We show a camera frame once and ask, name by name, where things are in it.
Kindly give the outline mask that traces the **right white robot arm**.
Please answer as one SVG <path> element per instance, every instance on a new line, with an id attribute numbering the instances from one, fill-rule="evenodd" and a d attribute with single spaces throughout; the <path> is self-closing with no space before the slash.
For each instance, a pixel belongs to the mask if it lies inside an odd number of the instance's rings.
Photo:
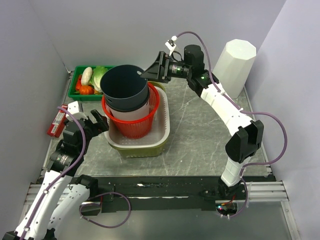
<path id="1" fill-rule="evenodd" d="M 189 88 L 218 114 L 231 136 L 225 145 L 228 159 L 218 180 L 218 193 L 223 199 L 230 199 L 240 184 L 241 170 L 261 147 L 263 123 L 241 113 L 222 90 L 216 89 L 214 85 L 218 80 L 205 69 L 204 53 L 198 45 L 187 45 L 180 61 L 160 51 L 154 63 L 140 76 L 159 83 L 168 83 L 172 78 L 185 79 Z"/>

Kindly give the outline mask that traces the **white perforated rectangular basket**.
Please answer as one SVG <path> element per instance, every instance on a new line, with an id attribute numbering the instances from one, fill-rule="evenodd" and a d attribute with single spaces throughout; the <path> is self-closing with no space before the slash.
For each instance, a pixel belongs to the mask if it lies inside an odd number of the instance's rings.
<path id="1" fill-rule="evenodd" d="M 163 89 L 158 86 L 155 89 L 159 94 L 159 107 L 154 114 L 149 133 L 138 139 L 127 138 L 109 120 L 109 131 L 104 133 L 108 144 L 116 149 L 143 149 L 157 147 L 167 140 L 170 133 L 168 98 Z"/>

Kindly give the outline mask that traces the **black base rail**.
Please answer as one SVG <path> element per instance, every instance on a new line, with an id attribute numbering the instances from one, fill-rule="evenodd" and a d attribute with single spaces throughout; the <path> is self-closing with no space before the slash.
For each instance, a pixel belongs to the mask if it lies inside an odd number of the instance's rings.
<path id="1" fill-rule="evenodd" d="M 70 193 L 78 177 L 73 177 L 63 191 L 62 202 Z M 102 213 L 117 211 L 189 210 L 216 211 L 220 203 L 232 204 L 251 199 L 275 200 L 277 182 L 273 176 L 245 176 L 235 194 L 220 196 L 218 176 L 97 176 L 98 193 L 82 202 L 97 204 Z M 40 184 L 31 185 L 26 204 L 32 205 Z"/>

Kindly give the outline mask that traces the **toy napa cabbage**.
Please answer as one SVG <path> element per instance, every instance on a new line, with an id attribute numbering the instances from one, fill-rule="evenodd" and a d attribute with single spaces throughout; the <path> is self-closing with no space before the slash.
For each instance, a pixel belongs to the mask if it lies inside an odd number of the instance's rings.
<path id="1" fill-rule="evenodd" d="M 94 90 L 99 93 L 102 92 L 101 85 L 100 85 L 101 79 L 107 71 L 108 69 L 106 67 L 99 66 L 99 65 L 93 69 L 93 73 L 89 83 L 91 86 L 93 86 Z"/>

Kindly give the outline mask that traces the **olive green rectangular basket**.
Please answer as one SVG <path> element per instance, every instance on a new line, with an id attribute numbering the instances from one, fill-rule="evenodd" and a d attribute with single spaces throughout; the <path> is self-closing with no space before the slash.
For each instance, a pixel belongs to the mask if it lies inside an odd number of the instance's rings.
<path id="1" fill-rule="evenodd" d="M 165 88 L 157 82 L 151 82 L 151 84 L 156 88 L 159 87 L 162 90 L 165 91 Z M 165 140 L 165 142 L 159 146 L 151 147 L 151 148 L 129 148 L 129 149 L 120 149 L 120 148 L 114 148 L 119 152 L 119 154 L 124 158 L 145 158 L 145 157 L 157 157 L 159 156 L 163 151 L 165 147 L 165 143 L 167 142 L 168 138 Z"/>

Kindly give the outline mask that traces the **red rectangular box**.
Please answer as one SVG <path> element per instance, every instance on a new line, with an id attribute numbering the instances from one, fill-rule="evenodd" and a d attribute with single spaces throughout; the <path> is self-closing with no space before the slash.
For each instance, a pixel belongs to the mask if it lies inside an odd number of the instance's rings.
<path id="1" fill-rule="evenodd" d="M 54 120 L 47 130 L 47 135 L 59 138 L 65 127 L 66 113 L 63 110 L 58 110 Z"/>

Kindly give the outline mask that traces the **orange toy pumpkin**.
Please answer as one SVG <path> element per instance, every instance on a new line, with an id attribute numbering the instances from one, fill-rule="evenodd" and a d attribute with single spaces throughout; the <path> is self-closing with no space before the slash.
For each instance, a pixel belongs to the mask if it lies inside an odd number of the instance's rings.
<path id="1" fill-rule="evenodd" d="M 80 95 L 93 95 L 95 90 L 90 85 L 82 85 L 78 90 Z"/>

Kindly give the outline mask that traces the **white round bucket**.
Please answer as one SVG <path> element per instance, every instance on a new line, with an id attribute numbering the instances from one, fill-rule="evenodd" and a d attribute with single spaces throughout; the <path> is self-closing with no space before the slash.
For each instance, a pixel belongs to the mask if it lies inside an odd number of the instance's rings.
<path id="1" fill-rule="evenodd" d="M 108 99 L 104 97 L 105 104 L 109 107 L 113 117 L 122 121 L 136 121 L 149 114 L 150 94 L 143 101 L 137 101 L 133 97 L 122 99 Z"/>

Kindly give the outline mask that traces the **green plastic tray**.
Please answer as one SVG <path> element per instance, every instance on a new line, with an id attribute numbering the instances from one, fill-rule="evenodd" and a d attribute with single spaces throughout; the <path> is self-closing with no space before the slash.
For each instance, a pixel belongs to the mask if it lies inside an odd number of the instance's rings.
<path id="1" fill-rule="evenodd" d="M 100 66 L 106 67 L 107 71 L 114 68 L 113 65 L 100 65 Z M 75 70 L 73 72 L 73 77 L 72 77 L 72 80 L 70 83 L 70 87 L 68 90 L 68 97 L 72 98 L 75 101 L 101 101 L 102 92 L 97 92 L 96 90 L 94 90 L 94 94 L 92 94 L 92 95 L 80 95 L 79 91 L 75 91 L 75 86 L 76 86 L 78 76 L 80 74 L 82 74 L 87 67 L 91 67 L 92 69 L 94 69 L 96 66 L 95 65 L 93 65 L 93 66 L 79 65 L 79 66 L 75 67 Z"/>

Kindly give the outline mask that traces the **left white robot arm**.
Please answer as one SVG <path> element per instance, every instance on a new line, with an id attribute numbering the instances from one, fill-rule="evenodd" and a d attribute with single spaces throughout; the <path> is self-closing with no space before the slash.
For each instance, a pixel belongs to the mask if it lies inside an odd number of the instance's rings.
<path id="1" fill-rule="evenodd" d="M 76 179 L 68 196 L 59 201 L 84 161 L 92 138 L 109 130 L 107 118 L 91 110 L 96 122 L 78 111 L 66 121 L 63 138 L 49 157 L 41 187 L 23 220 L 5 240 L 55 240 L 58 230 L 73 209 L 99 195 L 98 180 L 88 175 Z"/>

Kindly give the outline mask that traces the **large white faceted container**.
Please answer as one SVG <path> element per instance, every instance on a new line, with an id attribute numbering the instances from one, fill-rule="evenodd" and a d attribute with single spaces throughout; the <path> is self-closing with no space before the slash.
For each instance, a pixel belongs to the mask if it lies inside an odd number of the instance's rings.
<path id="1" fill-rule="evenodd" d="M 236 99 L 240 95 L 256 55 L 256 47 L 247 40 L 233 39 L 225 44 L 213 74 L 230 98 Z"/>

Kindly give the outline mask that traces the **red mesh basket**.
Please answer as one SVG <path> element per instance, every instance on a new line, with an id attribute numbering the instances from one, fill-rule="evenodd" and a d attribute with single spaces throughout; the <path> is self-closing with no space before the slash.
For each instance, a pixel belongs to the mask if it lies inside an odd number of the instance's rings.
<path id="1" fill-rule="evenodd" d="M 111 108 L 107 105 L 105 97 L 102 97 L 101 105 L 106 114 L 108 123 L 114 124 L 117 130 L 124 136 L 130 139 L 139 139 L 146 136 L 153 124 L 155 113 L 160 106 L 160 94 L 158 90 L 149 82 L 149 113 L 145 117 L 137 120 L 127 121 L 116 118 L 111 112 Z"/>

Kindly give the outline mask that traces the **white toy radish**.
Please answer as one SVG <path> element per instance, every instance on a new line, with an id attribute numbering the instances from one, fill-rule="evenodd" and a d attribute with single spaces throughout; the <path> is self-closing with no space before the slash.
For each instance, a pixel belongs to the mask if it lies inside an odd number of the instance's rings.
<path id="1" fill-rule="evenodd" d="M 93 69 L 91 67 L 87 67 L 82 73 L 81 85 L 88 86 L 92 75 L 93 75 Z"/>

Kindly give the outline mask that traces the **red toy chili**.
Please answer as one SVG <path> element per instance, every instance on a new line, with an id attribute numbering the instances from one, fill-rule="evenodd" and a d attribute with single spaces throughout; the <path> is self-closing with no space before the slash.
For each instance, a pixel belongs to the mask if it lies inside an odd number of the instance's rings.
<path id="1" fill-rule="evenodd" d="M 78 92 L 79 89 L 81 88 L 82 86 L 82 83 L 81 83 L 81 80 L 82 80 L 82 74 L 80 74 L 77 78 L 77 81 L 76 81 L 76 85 L 75 85 L 75 91 Z"/>

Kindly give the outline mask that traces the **dark grey round bucket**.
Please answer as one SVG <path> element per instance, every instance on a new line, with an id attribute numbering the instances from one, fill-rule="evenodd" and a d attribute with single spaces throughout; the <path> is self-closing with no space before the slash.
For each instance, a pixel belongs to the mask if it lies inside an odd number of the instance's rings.
<path id="1" fill-rule="evenodd" d="M 118 112 L 132 112 L 149 100 L 148 81 L 144 70 L 135 65 L 119 65 L 109 69 L 100 80 L 106 103 Z"/>

